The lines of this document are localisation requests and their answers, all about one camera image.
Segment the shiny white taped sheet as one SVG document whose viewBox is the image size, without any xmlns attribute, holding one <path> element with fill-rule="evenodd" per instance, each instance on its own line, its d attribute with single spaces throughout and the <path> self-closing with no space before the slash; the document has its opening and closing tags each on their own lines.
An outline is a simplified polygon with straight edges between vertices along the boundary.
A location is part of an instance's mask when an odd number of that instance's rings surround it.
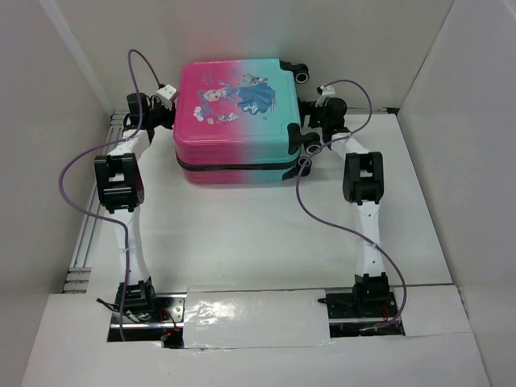
<svg viewBox="0 0 516 387">
<path fill-rule="evenodd" d="M 188 349 L 320 347 L 331 344 L 322 289 L 196 292 L 185 300 Z"/>
</svg>

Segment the pink children's suitcase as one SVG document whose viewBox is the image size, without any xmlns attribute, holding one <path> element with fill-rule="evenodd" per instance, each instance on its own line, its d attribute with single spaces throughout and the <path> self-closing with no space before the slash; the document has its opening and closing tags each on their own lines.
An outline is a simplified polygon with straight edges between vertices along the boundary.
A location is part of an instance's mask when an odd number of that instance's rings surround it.
<svg viewBox="0 0 516 387">
<path fill-rule="evenodd" d="M 306 64 L 277 58 L 186 65 L 173 127 L 186 180 L 243 185 L 295 177 L 303 152 L 320 145 L 318 133 L 302 133 L 296 86 L 309 79 Z"/>
</svg>

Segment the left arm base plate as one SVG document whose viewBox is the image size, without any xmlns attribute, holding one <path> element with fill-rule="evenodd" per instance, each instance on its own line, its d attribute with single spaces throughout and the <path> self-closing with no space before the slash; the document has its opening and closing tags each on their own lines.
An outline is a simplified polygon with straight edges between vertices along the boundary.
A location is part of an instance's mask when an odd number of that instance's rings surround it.
<svg viewBox="0 0 516 387">
<path fill-rule="evenodd" d="M 125 342 L 157 342 L 163 348 L 182 349 L 186 293 L 158 293 L 152 312 L 124 313 L 120 318 L 118 306 L 97 298 L 96 302 L 110 311 L 107 341 L 120 343 L 120 327 Z"/>
</svg>

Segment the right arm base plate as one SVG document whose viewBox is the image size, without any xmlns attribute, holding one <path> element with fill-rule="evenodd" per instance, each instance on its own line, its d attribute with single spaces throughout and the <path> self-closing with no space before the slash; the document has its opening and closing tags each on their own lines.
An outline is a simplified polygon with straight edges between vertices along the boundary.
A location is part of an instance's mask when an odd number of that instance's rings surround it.
<svg viewBox="0 0 516 387">
<path fill-rule="evenodd" d="M 393 293 L 387 300 L 357 306 L 351 293 L 326 293 L 318 303 L 327 308 L 329 331 L 332 339 L 350 337 L 373 337 L 404 335 L 401 321 L 387 327 L 379 327 L 389 321 L 397 312 Z"/>
</svg>

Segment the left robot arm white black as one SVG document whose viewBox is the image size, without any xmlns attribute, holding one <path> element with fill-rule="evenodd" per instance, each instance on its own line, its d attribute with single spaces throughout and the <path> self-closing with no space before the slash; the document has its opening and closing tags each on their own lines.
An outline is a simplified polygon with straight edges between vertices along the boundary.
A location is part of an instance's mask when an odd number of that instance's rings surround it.
<svg viewBox="0 0 516 387">
<path fill-rule="evenodd" d="M 152 277 L 144 260 L 139 216 L 144 183 L 138 160 L 152 144 L 155 129 L 173 128 L 177 90 L 163 85 L 156 94 L 127 95 L 130 112 L 123 120 L 122 139 L 113 150 L 94 160 L 100 204 L 113 221 L 123 274 L 110 306 L 132 321 L 148 322 L 159 312 Z"/>
</svg>

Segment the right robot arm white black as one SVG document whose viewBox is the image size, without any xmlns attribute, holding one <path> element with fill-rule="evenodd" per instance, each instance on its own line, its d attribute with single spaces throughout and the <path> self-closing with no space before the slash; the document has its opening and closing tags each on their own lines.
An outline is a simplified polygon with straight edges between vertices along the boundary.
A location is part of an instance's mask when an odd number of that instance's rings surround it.
<svg viewBox="0 0 516 387">
<path fill-rule="evenodd" d="M 347 104 L 341 98 L 323 102 L 299 101 L 300 117 L 309 119 L 310 128 L 320 135 L 305 144 L 307 154 L 321 143 L 343 159 L 343 197 L 354 215 L 354 230 L 359 237 L 359 256 L 355 284 L 349 295 L 328 295 L 322 301 L 331 310 L 342 310 L 355 317 L 389 317 L 389 280 L 380 247 L 379 212 L 385 192 L 383 156 L 363 146 L 345 126 Z"/>
</svg>

